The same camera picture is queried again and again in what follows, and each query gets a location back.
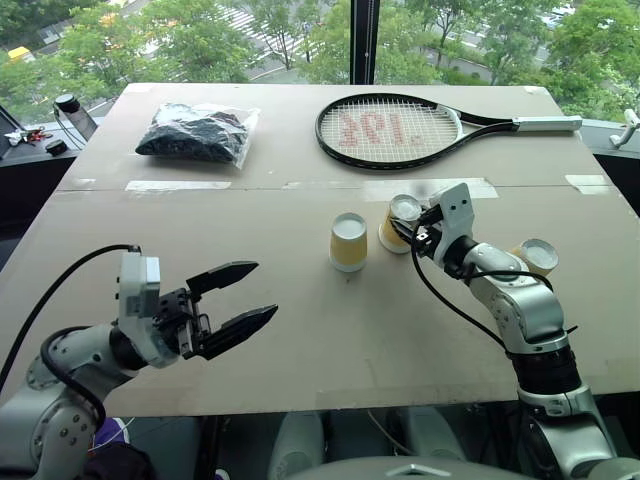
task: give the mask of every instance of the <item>cardboard tabletop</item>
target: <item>cardboard tabletop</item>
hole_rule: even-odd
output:
[[[141,371],[110,394],[111,415],[514,399],[516,378],[504,352],[440,304],[410,258],[388,252],[376,236],[395,194],[427,197],[464,179],[477,241],[510,249],[535,237],[557,249],[560,265],[550,280],[566,326],[580,326],[571,344],[582,377],[596,393],[640,388],[638,219],[579,137],[495,136],[417,170],[354,170],[322,152],[314,121],[331,100],[367,90],[407,92],[491,116],[559,113],[546,91],[533,87],[130,85],[0,274],[0,351],[8,351],[69,264],[106,244],[138,243],[160,257],[163,291],[228,261],[260,263],[237,285],[204,297],[201,310],[218,326],[258,306],[280,309],[250,340],[211,362]],[[165,102],[260,108],[244,169],[133,153]],[[346,211],[365,218],[369,235],[367,265],[353,274],[328,259],[331,224]],[[429,261],[424,268],[449,299],[496,330],[467,287]],[[118,269],[119,255],[111,254],[61,287],[29,334],[3,399],[53,331],[114,320]]]

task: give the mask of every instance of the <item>yellow paper cup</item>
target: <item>yellow paper cup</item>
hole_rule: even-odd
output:
[[[547,276],[558,266],[558,254],[553,246],[544,240],[530,238],[511,250],[529,267],[529,271]]]
[[[396,195],[391,199],[387,209],[387,218],[378,227],[378,239],[380,243],[393,253],[408,253],[411,246],[402,240],[391,225],[391,218],[397,220],[414,221],[420,218],[422,206],[420,202],[411,195]]]
[[[343,213],[331,228],[331,263],[341,272],[356,272],[367,261],[367,223],[360,215]]]

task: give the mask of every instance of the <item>racket handle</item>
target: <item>racket handle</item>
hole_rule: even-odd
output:
[[[582,117],[516,117],[518,132],[574,132],[582,126]]]

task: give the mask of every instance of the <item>white tape strip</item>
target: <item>white tape strip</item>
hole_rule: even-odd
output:
[[[95,178],[71,178],[69,179],[70,187],[65,188],[65,190],[73,189],[73,190],[91,190],[93,184],[96,183]]]
[[[427,200],[439,190],[462,182],[469,186],[471,198],[498,198],[496,189],[484,178],[428,178],[364,182],[364,199],[367,202],[388,202],[396,195],[405,193],[418,200]]]
[[[544,87],[537,87],[534,85],[525,85],[524,86],[524,91],[527,93],[531,93],[531,94],[540,94],[540,95],[551,95],[549,93],[549,90],[547,90]]]
[[[465,182],[472,198],[498,198],[498,192],[484,178],[428,178],[423,180],[371,180],[329,181],[329,182],[289,182],[283,190],[360,190],[367,202],[388,202],[402,193],[418,200],[427,200],[443,188]]]
[[[132,180],[127,183],[126,191],[130,192],[167,192],[174,190],[224,190],[231,186],[231,182],[191,182],[191,181],[161,181],[161,180]]]
[[[146,93],[152,86],[151,83],[130,83],[123,93]]]
[[[564,178],[583,195],[607,195],[613,191],[602,175],[565,175]]]

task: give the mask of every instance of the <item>cable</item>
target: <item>cable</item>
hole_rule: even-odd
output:
[[[58,122],[58,125],[60,126],[62,131],[66,133],[69,140],[71,140],[71,143],[73,143],[78,150],[81,150],[82,147],[86,145],[86,143],[72,134],[71,131],[62,123],[62,121],[60,120],[60,111],[58,110],[58,107],[55,103],[53,104],[53,116],[55,117],[56,122]]]
[[[60,128],[62,129],[62,131],[67,135],[67,138],[69,140],[71,140],[71,143],[73,143],[73,145],[78,149],[82,149],[82,147],[84,147],[86,144],[84,142],[82,142],[78,137],[76,137],[74,134],[71,133],[71,130],[69,130],[60,120],[59,117],[56,117],[56,122],[58,122],[58,125],[60,126]]]
[[[113,436],[111,436],[109,438],[109,440],[107,440],[104,443],[101,443],[100,445],[97,445],[93,448],[90,448],[89,450],[87,450],[87,452],[95,452],[96,450],[98,450],[99,448],[104,447],[105,445],[108,445],[109,443],[111,443],[113,441],[114,438],[116,438],[118,435],[120,435],[122,432],[124,432],[126,430],[126,428],[131,425],[133,423],[133,421],[136,419],[136,417],[131,418],[127,423],[125,423],[122,428],[120,430],[118,430],[116,433],[113,434]]]
[[[71,375],[62,370],[53,360],[51,352],[49,351],[53,342],[58,340],[60,337],[63,337],[71,332],[76,332],[78,330],[86,330],[87,328],[89,327],[68,327],[53,333],[52,335],[47,337],[44,342],[42,342],[42,345],[40,346],[40,357],[42,358],[42,363],[44,363],[45,367],[49,369],[54,377],[56,377],[78,395],[84,397],[84,399],[91,404],[97,414],[96,429],[99,429],[100,427],[102,427],[105,419],[107,418],[107,413],[104,409],[104,405],[102,404],[102,400],[100,400],[91,390],[89,390],[81,383],[76,382]]]
[[[518,275],[522,277],[532,277],[544,283],[546,287],[553,292],[553,285],[551,285],[551,282],[547,279],[547,277],[545,277],[544,275],[540,275],[539,273],[525,272],[522,270],[489,270],[488,272],[470,273],[465,277],[464,281],[467,285],[469,285],[469,282],[472,278],[493,277],[496,275]]]
[[[13,363],[15,362],[16,357],[18,356],[18,351],[20,350],[20,347],[22,346],[22,342],[24,342],[24,339],[27,336],[27,333],[29,332],[31,325],[33,325],[33,322],[35,321],[36,317],[38,316],[40,311],[43,309],[45,304],[49,301],[49,299],[53,296],[53,294],[56,292],[56,290],[60,287],[60,285],[64,283],[64,281],[67,278],[69,278],[78,268],[80,268],[82,265],[87,263],[89,260],[92,260],[93,258],[99,255],[102,255],[103,253],[112,252],[114,250],[127,250],[130,252],[141,251],[140,247],[137,245],[125,245],[125,244],[109,245],[106,247],[99,248],[98,250],[94,250],[93,252],[85,255],[80,260],[76,261],[73,265],[71,265],[69,268],[67,268],[64,271],[64,273],[60,275],[56,279],[56,281],[51,284],[51,286],[47,289],[47,291],[42,295],[40,300],[38,300],[38,303],[36,303],[36,306],[33,307],[33,310],[31,310],[31,313],[29,314],[27,319],[24,321],[22,328],[18,332],[16,339],[13,341],[13,345],[11,345],[11,350],[9,350],[7,359],[5,360],[4,365],[2,366],[2,371],[0,371],[0,393],[2,392],[2,389],[4,388],[5,383],[7,382],[7,378],[9,377],[9,372],[13,367]]]
[[[418,261],[418,242],[417,242],[417,236],[418,236],[418,230],[420,229],[420,222],[418,222],[418,224],[416,225],[416,227],[413,229],[413,233],[411,235],[411,259],[413,260],[413,266],[416,269],[416,272],[418,273],[418,277],[420,277],[420,280],[422,280],[422,283],[424,283],[427,288],[431,291],[431,293],[438,299],[440,300],[442,303],[444,303],[447,307],[449,307],[451,310],[453,310],[455,313],[457,313],[458,315],[460,315],[463,319],[465,319],[467,322],[469,322],[471,325],[473,325],[476,328],[479,328],[480,330],[482,330],[483,333],[485,333],[486,335],[488,335],[489,337],[491,337],[491,339],[493,339],[493,341],[495,341],[498,345],[500,345],[500,347],[502,347],[503,349],[505,348],[504,346],[504,342],[500,339],[500,337],[498,337],[495,333],[493,333],[491,330],[489,330],[487,327],[485,327],[484,325],[482,325],[480,322],[478,322],[477,320],[475,320],[473,317],[471,317],[470,315],[466,314],[465,312],[463,312],[462,310],[460,310],[458,307],[456,307],[453,303],[451,303],[449,300],[447,300],[437,289],[436,287],[434,287],[431,282],[427,279],[427,277],[425,276],[424,272],[422,271],[422,268],[420,268],[420,262]]]
[[[378,419],[376,417],[373,416],[373,412],[370,409],[367,409],[367,414],[369,415],[369,418],[371,419],[371,421],[374,423],[374,425],[376,427],[378,427],[378,430],[380,430],[380,432],[387,437],[387,440],[389,440],[398,450],[402,451],[403,453],[406,453],[407,455],[411,456],[411,457],[415,457],[416,454],[414,452],[412,452],[411,450],[409,450],[407,447],[405,447],[404,445],[402,445],[399,441],[397,441],[395,438],[393,438],[393,436],[387,431],[386,428],[384,428],[380,422],[378,421]]]

